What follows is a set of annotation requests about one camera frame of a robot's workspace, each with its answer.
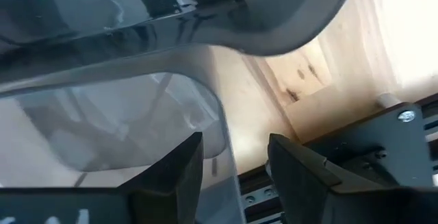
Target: black metal plate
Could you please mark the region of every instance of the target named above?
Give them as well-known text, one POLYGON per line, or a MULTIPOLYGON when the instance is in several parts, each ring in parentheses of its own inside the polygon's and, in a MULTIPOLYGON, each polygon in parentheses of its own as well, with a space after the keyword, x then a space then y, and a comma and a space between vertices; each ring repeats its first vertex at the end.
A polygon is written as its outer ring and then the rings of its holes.
POLYGON ((422 111, 419 106, 401 103, 360 120, 305 146, 341 164, 358 155, 379 148, 387 151, 380 160, 403 186, 433 186, 432 162, 424 136, 422 111), (413 121, 403 123, 398 115, 406 110, 415 112, 413 121))

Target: plywood surface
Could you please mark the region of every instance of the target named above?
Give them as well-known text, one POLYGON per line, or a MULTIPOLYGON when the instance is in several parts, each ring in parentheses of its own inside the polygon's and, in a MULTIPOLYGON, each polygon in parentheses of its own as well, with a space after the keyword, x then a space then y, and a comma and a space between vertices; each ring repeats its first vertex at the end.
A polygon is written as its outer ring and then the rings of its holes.
POLYGON ((297 51, 269 58, 228 55, 245 72, 233 77, 237 82, 224 80, 221 89, 238 171, 263 163, 270 132, 307 142, 376 112, 384 92, 402 101, 438 92, 435 3, 347 0, 297 51))

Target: metal screw head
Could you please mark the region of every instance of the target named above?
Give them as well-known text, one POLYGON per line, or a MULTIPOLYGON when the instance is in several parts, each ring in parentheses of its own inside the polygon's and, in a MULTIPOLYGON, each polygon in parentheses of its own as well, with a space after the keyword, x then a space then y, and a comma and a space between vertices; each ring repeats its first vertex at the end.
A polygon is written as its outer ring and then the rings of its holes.
POLYGON ((255 202, 255 197, 253 197, 253 196, 247 196, 247 197, 245 198, 245 201, 246 201, 247 203, 254 203, 254 202, 255 202))
POLYGON ((265 193, 265 196, 271 197, 274 194, 274 191, 273 191, 273 189, 266 189, 264 191, 264 193, 265 193))
POLYGON ((397 119, 402 122, 411 122, 415 119, 415 112, 407 110, 398 115, 397 119))
POLYGON ((376 156, 377 159, 383 159, 388 155, 388 153, 385 150, 381 150, 381 151, 377 151, 374 155, 376 156))

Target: plywood panel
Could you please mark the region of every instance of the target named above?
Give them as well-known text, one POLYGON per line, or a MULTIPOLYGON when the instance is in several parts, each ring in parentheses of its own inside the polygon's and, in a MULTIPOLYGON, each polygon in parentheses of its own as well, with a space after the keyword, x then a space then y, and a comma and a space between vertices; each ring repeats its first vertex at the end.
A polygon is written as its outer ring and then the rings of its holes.
POLYGON ((415 101, 438 92, 434 1, 346 1, 317 37, 333 83, 285 109, 302 142, 377 111, 381 93, 415 101))
POLYGON ((247 58, 252 68, 259 69, 258 77, 266 79, 273 97, 284 108, 331 84, 318 40, 285 55, 247 58))

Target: clear plastic cover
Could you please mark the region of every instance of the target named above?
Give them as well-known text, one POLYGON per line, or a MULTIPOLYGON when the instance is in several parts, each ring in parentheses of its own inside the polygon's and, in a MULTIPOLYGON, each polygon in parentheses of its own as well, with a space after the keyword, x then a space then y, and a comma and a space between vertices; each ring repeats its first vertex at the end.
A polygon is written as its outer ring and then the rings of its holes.
POLYGON ((199 223, 243 223, 216 98, 188 77, 143 75, 0 100, 4 187, 116 187, 203 132, 199 223))

